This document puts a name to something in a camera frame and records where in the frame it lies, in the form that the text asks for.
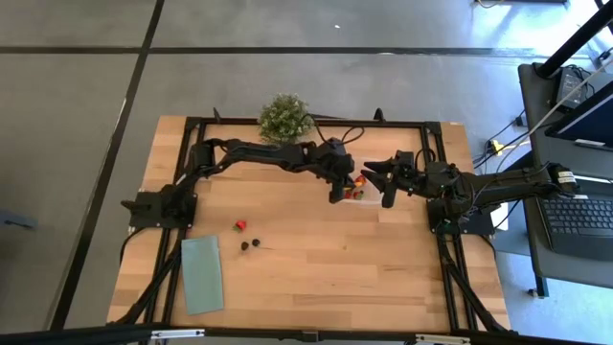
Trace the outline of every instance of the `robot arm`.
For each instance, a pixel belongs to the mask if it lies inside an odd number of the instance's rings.
[[[216,162],[215,148],[225,155]],[[122,201],[131,213],[130,226],[185,228],[193,223],[196,195],[193,186],[201,177],[222,173],[237,162],[275,165],[290,173],[313,173],[331,184],[329,202],[343,199],[345,188],[355,185],[350,178],[353,159],[342,141],[330,138],[317,146],[314,142],[274,147],[247,143],[239,139],[209,139],[194,144],[183,175],[176,184],[159,192],[140,192],[135,201]]]
[[[460,172],[455,164],[430,162],[423,172],[415,169],[412,152],[397,151],[394,158],[367,162],[362,171],[383,193],[382,205],[394,206],[396,191],[437,203],[440,218],[463,222],[473,212],[502,202],[531,196],[572,196],[577,189],[573,174],[558,164],[485,175]]]

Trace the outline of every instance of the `green towel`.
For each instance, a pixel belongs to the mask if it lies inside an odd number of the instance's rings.
[[[181,242],[183,283],[188,314],[223,309],[223,286],[217,236]]]

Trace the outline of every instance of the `potted plant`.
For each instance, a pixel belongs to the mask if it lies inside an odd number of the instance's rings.
[[[261,109],[261,139],[275,146],[298,142],[313,127],[313,120],[307,114],[307,103],[298,95],[278,94],[271,104]]]

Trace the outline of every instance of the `concrete floor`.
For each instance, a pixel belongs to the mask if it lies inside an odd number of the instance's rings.
[[[0,0],[0,45],[140,46],[154,2]],[[548,54],[594,10],[588,3],[508,3],[484,10],[468,0],[393,0],[385,6],[348,0],[167,0],[153,45],[532,48]],[[599,39],[611,41],[609,33]],[[0,55],[0,144],[10,148],[0,151],[0,208],[40,222],[35,230],[0,227],[0,333],[46,327],[135,60],[133,55]],[[532,61],[149,56],[68,327],[104,323],[128,220],[119,201],[133,198],[140,185],[158,116],[209,116],[213,106],[222,116],[255,116],[272,95],[296,92],[315,113],[367,119],[380,106],[388,119],[462,122],[476,154],[523,108],[516,67]],[[509,140],[519,130],[499,139]],[[498,267],[515,330],[593,342],[613,339],[606,327],[613,323],[613,291],[551,282],[553,296],[535,300],[524,293],[534,285],[529,258],[499,255]]]

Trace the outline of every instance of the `wooden tabletop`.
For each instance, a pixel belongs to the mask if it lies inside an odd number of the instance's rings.
[[[160,118],[144,190],[157,191],[171,183],[185,121],[177,116]],[[454,123],[442,123],[442,127],[447,161],[472,172],[464,127]],[[340,138],[346,130],[322,127],[326,137]],[[255,126],[208,125],[205,137],[259,142]],[[320,141],[316,134],[308,139]],[[380,160],[396,150],[420,148],[419,131],[406,128],[366,128],[361,139],[347,145],[354,157]],[[222,154],[217,151],[217,159]],[[428,231],[423,198],[397,193],[392,209],[332,205],[329,185],[312,174],[253,163],[235,164],[209,180],[200,179],[195,191],[198,204],[188,237],[218,235],[225,309],[187,315],[179,278],[173,325],[449,331],[441,264],[436,239]],[[232,230],[238,219],[247,221],[242,234]],[[147,286],[160,234],[159,229],[146,229],[128,244],[108,321],[123,316]],[[254,238],[261,247],[241,252],[240,244]],[[508,327],[491,248],[476,236],[463,236],[463,241],[471,286],[496,320]],[[454,288],[465,326],[462,294]],[[166,286],[162,286],[157,321],[165,297]]]

